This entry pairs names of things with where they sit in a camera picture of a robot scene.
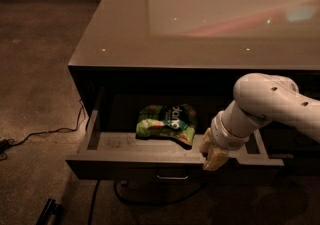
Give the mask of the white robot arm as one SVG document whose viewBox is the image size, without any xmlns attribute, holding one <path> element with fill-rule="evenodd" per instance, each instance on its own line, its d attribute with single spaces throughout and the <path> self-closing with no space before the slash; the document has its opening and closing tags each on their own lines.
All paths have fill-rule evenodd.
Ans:
<svg viewBox="0 0 320 225">
<path fill-rule="evenodd" d="M 216 171 L 231 158 L 242 165 L 281 166 L 283 161 L 269 158 L 263 144 L 258 145 L 258 154 L 245 150 L 250 136 L 273 121 L 320 141 L 320 101 L 300 94 L 292 79 L 261 73 L 239 78 L 233 101 L 212 119 L 203 137 L 199 147 L 206 155 L 203 168 Z"/>
</svg>

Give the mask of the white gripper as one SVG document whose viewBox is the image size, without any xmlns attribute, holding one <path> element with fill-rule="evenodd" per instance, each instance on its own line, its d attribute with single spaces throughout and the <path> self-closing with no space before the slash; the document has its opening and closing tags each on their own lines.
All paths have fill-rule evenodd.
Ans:
<svg viewBox="0 0 320 225">
<path fill-rule="evenodd" d="M 218 170 L 229 160 L 229 151 L 239 150 L 249 140 L 248 136 L 238 137 L 230 133 L 222 122 L 222 115 L 223 111 L 220 111 L 212 119 L 210 128 L 204 133 L 199 146 L 199 151 L 207 154 L 203 164 L 205 171 Z"/>
</svg>

